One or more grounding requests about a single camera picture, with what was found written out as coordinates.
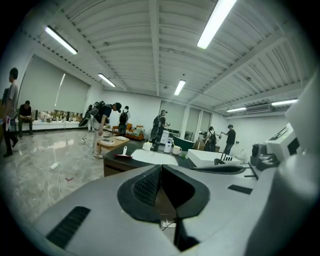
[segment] black cap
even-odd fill
[[[115,106],[116,106],[116,110],[119,112],[119,113],[121,113],[121,104],[119,103],[119,102],[116,102],[115,104],[114,104]]]

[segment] white bottle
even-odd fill
[[[170,153],[171,151],[171,143],[170,141],[168,141],[165,145],[164,145],[164,153]]]

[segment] glossy tile floor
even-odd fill
[[[32,223],[50,203],[53,205],[61,197],[104,176],[103,159],[95,158],[88,146],[79,145],[83,136],[92,147],[94,134],[86,129],[36,132],[34,137],[25,133],[13,149],[13,156],[8,158],[2,157],[6,151],[2,140],[0,188],[9,209],[18,218]],[[50,170],[55,162],[59,165]]]

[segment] white mug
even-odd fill
[[[180,152],[182,151],[182,148],[179,146],[173,146],[172,154],[174,155],[179,155]]]

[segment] black wire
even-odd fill
[[[170,223],[168,226],[166,226],[164,229],[162,229],[162,231],[164,231],[167,227],[169,227],[173,223],[175,223],[175,222]]]

